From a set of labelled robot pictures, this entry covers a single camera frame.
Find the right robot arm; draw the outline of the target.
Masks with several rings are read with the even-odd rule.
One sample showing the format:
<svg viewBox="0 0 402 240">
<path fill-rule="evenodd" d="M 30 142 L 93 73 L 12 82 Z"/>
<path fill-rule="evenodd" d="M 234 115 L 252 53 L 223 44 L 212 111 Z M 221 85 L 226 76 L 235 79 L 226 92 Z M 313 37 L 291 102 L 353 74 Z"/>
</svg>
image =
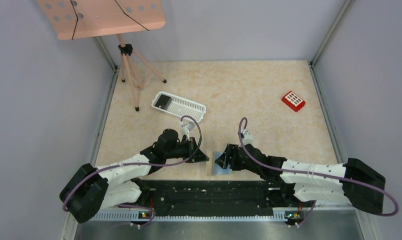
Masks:
<svg viewBox="0 0 402 240">
<path fill-rule="evenodd" d="M 323 201 L 351 205 L 361 211 L 380 215 L 386 179 L 357 158 L 340 164 L 312 164 L 280 156 L 263 154 L 247 144 L 228 144 L 216 159 L 223 169 L 248 170 L 282 188 L 282 200 L 288 206 L 298 202 Z"/>
</svg>

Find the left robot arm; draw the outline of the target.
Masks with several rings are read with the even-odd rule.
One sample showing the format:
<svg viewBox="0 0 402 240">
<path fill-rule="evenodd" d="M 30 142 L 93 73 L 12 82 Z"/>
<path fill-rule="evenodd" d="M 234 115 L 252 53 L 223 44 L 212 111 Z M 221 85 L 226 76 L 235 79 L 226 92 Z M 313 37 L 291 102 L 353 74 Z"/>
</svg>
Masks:
<svg viewBox="0 0 402 240">
<path fill-rule="evenodd" d="M 126 203 L 142 207 L 149 201 L 149 193 L 135 180 L 165 167 L 207 162 L 209 157 L 200 144 L 187 134 L 179 138 L 177 131 L 168 128 L 130 158 L 101 167 L 83 164 L 59 194 L 62 208 L 78 223 L 85 223 L 105 208 Z"/>
</svg>

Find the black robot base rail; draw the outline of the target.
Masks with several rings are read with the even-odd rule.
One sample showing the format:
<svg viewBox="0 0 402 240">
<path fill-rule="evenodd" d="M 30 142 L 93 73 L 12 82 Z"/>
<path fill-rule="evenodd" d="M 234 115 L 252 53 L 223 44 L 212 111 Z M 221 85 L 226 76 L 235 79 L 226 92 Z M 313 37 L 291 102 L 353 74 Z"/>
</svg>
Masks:
<svg viewBox="0 0 402 240">
<path fill-rule="evenodd" d="M 137 180 L 142 193 L 135 205 L 153 208 L 157 217 L 272 216 L 277 208 L 309 207 L 284 188 L 263 180 Z"/>
</svg>

